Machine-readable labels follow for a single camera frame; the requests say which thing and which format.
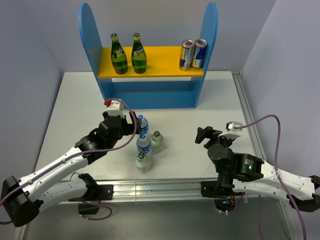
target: plastic water bottle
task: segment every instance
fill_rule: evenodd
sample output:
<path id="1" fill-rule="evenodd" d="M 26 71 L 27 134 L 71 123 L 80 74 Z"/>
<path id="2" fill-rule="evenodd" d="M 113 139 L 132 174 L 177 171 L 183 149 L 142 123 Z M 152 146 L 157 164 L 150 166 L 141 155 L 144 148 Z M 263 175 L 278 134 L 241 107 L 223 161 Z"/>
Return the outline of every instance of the plastic water bottle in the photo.
<path id="1" fill-rule="evenodd" d="M 161 152 L 164 148 L 164 137 L 159 131 L 155 131 L 152 135 L 151 146 L 153 151 Z"/>
<path id="2" fill-rule="evenodd" d="M 148 155 L 145 155 L 143 152 L 140 152 L 135 158 L 135 165 L 139 172 L 147 173 L 150 170 L 150 159 Z"/>
<path id="3" fill-rule="evenodd" d="M 149 130 L 148 120 L 143 115 L 139 115 L 138 119 L 141 120 L 140 133 L 146 134 Z"/>
<path id="4" fill-rule="evenodd" d="M 139 153 L 144 153 L 150 157 L 152 154 L 150 138 L 143 133 L 140 134 L 139 138 L 136 140 L 136 148 Z"/>

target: gray wall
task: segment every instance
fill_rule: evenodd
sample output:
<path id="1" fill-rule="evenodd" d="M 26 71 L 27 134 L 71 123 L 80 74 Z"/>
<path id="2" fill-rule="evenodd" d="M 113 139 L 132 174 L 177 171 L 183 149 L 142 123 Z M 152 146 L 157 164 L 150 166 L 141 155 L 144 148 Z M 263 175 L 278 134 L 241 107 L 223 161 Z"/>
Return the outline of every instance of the gray wall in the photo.
<path id="1" fill-rule="evenodd" d="M 61 72 L 18 0 L 0 0 L 0 182 L 34 170 Z M 1 221 L 9 220 L 4 208 Z M 0 225 L 11 239 L 14 226 Z"/>
<path id="2" fill-rule="evenodd" d="M 254 118 L 280 118 L 279 168 L 301 176 L 320 175 L 319 9 L 319 0 L 277 0 L 242 74 Z M 258 131 L 273 162 L 275 120 Z M 308 239 L 319 239 L 320 210 L 303 217 Z"/>
<path id="3" fill-rule="evenodd" d="M 92 71 L 81 44 L 78 7 L 83 0 L 21 0 L 64 72 Z M 276 0 L 216 0 L 219 29 L 210 70 L 241 70 Z M 123 46 L 139 32 L 146 46 L 180 45 L 199 37 L 210 0 L 87 0 L 102 44 L 119 34 Z"/>

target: blue shelf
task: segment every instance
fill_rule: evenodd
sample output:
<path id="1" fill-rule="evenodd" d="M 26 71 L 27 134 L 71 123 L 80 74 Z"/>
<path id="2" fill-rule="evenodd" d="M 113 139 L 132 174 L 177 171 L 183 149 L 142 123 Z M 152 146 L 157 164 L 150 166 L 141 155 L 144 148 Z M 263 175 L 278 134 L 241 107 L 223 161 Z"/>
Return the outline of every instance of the blue shelf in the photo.
<path id="1" fill-rule="evenodd" d="M 214 2 L 210 2 L 205 9 L 199 36 L 200 39 L 207 41 L 206 55 L 202 64 L 203 76 L 193 76 L 191 81 L 113 82 L 112 78 L 99 78 L 103 46 L 93 12 L 87 3 L 82 3 L 79 7 L 78 25 L 83 48 L 104 99 L 120 98 L 133 109 L 197 107 L 217 38 L 218 10 Z"/>

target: robotic arm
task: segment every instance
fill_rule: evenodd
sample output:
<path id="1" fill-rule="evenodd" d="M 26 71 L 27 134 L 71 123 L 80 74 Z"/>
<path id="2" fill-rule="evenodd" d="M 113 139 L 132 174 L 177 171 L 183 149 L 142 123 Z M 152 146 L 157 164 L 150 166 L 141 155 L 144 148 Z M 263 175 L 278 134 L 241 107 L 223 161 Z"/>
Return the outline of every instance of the robotic arm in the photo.
<path id="1" fill-rule="evenodd" d="M 198 128 L 195 143 L 209 139 L 204 147 L 218 173 L 217 181 L 201 183 L 202 196 L 221 198 L 245 192 L 288 201 L 288 195 L 278 179 L 280 176 L 300 211 L 314 212 L 319 209 L 320 196 L 315 194 L 320 186 L 318 176 L 302 177 L 280 169 L 276 172 L 267 161 L 246 153 L 234 153 L 229 148 L 242 135 L 242 129 L 234 127 L 241 126 L 241 123 L 231 121 L 226 125 L 227 132 L 214 130 L 210 126 Z"/>
<path id="2" fill-rule="evenodd" d="M 137 123 L 136 134 L 140 133 L 141 121 L 133 112 L 128 123 L 123 114 L 123 104 L 118 101 L 107 102 L 107 111 L 102 115 L 104 120 L 98 128 L 81 138 L 68 152 L 42 169 L 16 180 L 8 177 L 2 186 L 1 200 L 10 192 L 21 189 L 12 194 L 3 206 L 16 227 L 21 227 L 32 221 L 40 211 L 73 198 L 92 200 L 99 194 L 96 181 L 89 174 L 80 174 L 76 180 L 57 184 L 60 180 L 92 164 L 107 154 L 105 149 L 114 148 L 123 136 L 134 133 L 134 121 Z"/>

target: energy drink can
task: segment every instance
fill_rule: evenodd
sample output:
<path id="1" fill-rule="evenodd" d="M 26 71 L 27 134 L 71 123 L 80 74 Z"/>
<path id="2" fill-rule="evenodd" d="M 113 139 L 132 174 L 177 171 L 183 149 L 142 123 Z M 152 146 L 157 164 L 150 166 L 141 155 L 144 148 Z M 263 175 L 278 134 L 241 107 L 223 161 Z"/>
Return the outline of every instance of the energy drink can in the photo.
<path id="1" fill-rule="evenodd" d="M 192 64 L 191 66 L 194 69 L 199 69 L 202 66 L 202 63 L 205 59 L 207 50 L 207 42 L 203 39 L 197 39 L 194 44 L 194 53 L 192 57 Z"/>
<path id="2" fill-rule="evenodd" d="M 194 46 L 194 42 L 188 39 L 184 40 L 181 44 L 179 68 L 183 71 L 190 69 Z"/>

